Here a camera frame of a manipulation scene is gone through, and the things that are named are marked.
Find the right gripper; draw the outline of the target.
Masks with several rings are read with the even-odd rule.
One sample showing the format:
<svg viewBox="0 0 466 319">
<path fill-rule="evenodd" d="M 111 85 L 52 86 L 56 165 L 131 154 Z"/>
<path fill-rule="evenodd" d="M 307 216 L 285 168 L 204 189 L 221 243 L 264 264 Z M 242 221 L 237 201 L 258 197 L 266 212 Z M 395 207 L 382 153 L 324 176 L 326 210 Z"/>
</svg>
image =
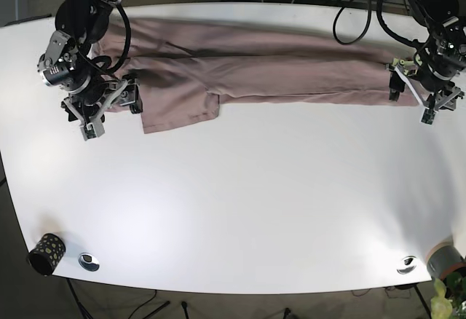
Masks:
<svg viewBox="0 0 466 319">
<path fill-rule="evenodd" d="M 139 80 L 135 74 L 124 75 L 119 80 L 91 79 L 86 89 L 70 93 L 61 103 L 68 114 L 68 121 L 79 122 L 85 141 L 99 138 L 105 133 L 105 113 L 109 110 L 130 110 L 132 114 L 143 112 L 139 93 Z"/>
</svg>

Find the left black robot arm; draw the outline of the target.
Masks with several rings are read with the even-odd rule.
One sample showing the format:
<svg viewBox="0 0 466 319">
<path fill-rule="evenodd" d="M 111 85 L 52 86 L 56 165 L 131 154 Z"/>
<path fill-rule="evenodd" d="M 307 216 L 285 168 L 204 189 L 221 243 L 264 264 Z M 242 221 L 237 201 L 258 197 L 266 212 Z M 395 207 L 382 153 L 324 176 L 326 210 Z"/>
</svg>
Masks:
<svg viewBox="0 0 466 319">
<path fill-rule="evenodd" d="M 387 64 L 391 73 L 390 101 L 398 101 L 410 89 L 424 113 L 421 121 L 431 125 L 441 110 L 453 111 L 457 99 L 465 92 L 453 78 L 465 70 L 465 17 L 459 13 L 458 0 L 407 0 L 412 17 L 428 31 L 421 42 L 407 39 L 385 23 L 382 8 L 385 0 L 366 0 L 367 18 L 364 31 L 376 17 L 382 30 L 395 41 L 414 49 L 411 60 L 394 59 Z"/>
</svg>

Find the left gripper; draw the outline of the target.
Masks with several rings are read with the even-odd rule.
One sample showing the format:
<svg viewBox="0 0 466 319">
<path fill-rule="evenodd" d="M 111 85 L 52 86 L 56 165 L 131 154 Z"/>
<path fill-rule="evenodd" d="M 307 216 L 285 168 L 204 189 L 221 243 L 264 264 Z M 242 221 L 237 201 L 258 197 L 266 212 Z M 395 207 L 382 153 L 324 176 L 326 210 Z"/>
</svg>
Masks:
<svg viewBox="0 0 466 319">
<path fill-rule="evenodd" d="M 454 111 L 457 100 L 465 97 L 460 87 L 421 61 L 394 58 L 385 68 L 390 72 L 389 101 L 398 102 L 408 88 L 424 108 L 421 123 L 426 125 L 433 124 L 439 111 Z"/>
</svg>

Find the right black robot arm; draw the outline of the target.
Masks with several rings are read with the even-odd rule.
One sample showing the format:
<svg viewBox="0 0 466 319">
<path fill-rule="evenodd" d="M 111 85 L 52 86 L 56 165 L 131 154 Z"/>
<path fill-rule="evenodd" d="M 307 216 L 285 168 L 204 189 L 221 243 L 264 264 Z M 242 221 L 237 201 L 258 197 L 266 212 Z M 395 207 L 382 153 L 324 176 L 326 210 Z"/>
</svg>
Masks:
<svg viewBox="0 0 466 319">
<path fill-rule="evenodd" d="M 130 51 L 132 32 L 122 0 L 65 0 L 55 16 L 55 31 L 37 71 L 48 87 L 67 92 L 61 107 L 71 122 L 79 122 L 85 140 L 104 133 L 105 113 L 112 106 L 127 107 L 132 114 L 143 111 L 139 81 L 135 74 L 117 77 Z M 124 23 L 125 41 L 121 55 L 90 58 L 91 47 L 109 27 L 110 15 L 117 10 Z"/>
</svg>

